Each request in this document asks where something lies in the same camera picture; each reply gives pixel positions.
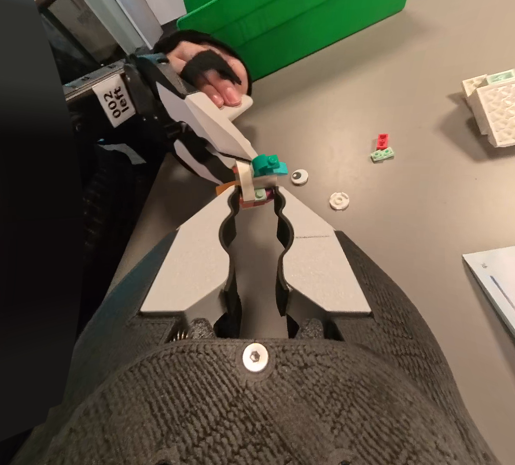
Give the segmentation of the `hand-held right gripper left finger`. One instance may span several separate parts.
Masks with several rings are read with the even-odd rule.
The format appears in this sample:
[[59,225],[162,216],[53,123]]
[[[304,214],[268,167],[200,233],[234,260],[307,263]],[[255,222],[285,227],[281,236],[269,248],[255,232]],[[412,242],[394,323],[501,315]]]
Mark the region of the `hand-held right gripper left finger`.
[[206,319],[218,337],[239,337],[242,306],[229,248],[240,190],[230,186],[176,230],[140,307],[148,317]]

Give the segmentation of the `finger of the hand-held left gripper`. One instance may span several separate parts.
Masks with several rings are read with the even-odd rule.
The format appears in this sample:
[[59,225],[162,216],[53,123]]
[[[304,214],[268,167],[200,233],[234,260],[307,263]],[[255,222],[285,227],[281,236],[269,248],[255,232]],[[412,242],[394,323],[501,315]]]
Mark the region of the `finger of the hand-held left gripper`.
[[217,109],[214,104],[205,106],[187,104],[186,106],[193,117],[186,124],[219,153],[247,162],[257,157],[257,152],[250,141],[233,124],[235,118],[247,111],[251,104],[222,109]]
[[235,160],[217,153],[185,122],[170,121],[170,153],[191,173],[215,185],[236,180]]

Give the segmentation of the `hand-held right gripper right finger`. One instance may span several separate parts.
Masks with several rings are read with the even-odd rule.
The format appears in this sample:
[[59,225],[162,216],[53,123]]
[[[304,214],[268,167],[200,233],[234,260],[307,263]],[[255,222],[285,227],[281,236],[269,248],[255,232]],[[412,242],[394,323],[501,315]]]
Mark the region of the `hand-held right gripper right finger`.
[[275,188],[277,239],[283,246],[275,298],[288,337],[306,320],[333,336],[335,320],[372,316],[372,309],[341,244],[338,231],[284,187]]

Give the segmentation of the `small white teal lego build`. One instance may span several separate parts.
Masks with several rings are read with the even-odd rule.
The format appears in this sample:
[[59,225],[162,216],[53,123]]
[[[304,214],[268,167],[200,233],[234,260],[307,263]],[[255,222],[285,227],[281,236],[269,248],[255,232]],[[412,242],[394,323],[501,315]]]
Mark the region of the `small white teal lego build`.
[[[254,199],[244,198],[241,189],[241,178],[239,169],[243,167],[244,176],[252,178],[254,188]],[[286,163],[281,162],[277,155],[261,154],[254,158],[251,163],[234,161],[230,167],[235,180],[217,185],[216,196],[220,196],[230,187],[234,186],[240,190],[240,207],[242,209],[253,208],[265,205],[272,201],[275,196],[275,188],[278,178],[288,174]]]

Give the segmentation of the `open lego instruction booklet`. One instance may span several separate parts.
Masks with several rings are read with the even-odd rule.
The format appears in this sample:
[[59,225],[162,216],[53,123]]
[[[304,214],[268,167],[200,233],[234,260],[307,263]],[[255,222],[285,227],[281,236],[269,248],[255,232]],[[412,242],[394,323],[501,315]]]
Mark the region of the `open lego instruction booklet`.
[[462,258],[514,336],[514,246],[463,254]]

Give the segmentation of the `white textured lego structure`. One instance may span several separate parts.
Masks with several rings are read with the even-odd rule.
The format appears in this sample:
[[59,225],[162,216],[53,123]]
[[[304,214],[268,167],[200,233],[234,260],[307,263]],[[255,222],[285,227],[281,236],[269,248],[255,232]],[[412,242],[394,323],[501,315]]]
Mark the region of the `white textured lego structure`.
[[514,69],[468,78],[461,87],[481,136],[495,148],[514,146]]

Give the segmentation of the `person's left hand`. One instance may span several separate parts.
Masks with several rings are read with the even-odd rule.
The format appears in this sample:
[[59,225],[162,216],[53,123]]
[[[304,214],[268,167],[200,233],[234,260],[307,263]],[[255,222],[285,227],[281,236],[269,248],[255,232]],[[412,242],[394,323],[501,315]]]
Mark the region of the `person's left hand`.
[[241,57],[226,43],[196,30],[164,35],[153,48],[174,71],[221,108],[237,107],[252,94],[252,77]]

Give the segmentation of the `black framed display case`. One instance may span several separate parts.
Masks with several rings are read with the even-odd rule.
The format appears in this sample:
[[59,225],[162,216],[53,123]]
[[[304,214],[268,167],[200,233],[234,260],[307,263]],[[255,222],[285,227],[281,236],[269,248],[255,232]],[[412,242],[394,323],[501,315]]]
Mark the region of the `black framed display case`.
[[122,45],[86,0],[35,0],[61,84],[73,82],[125,55],[150,47]]

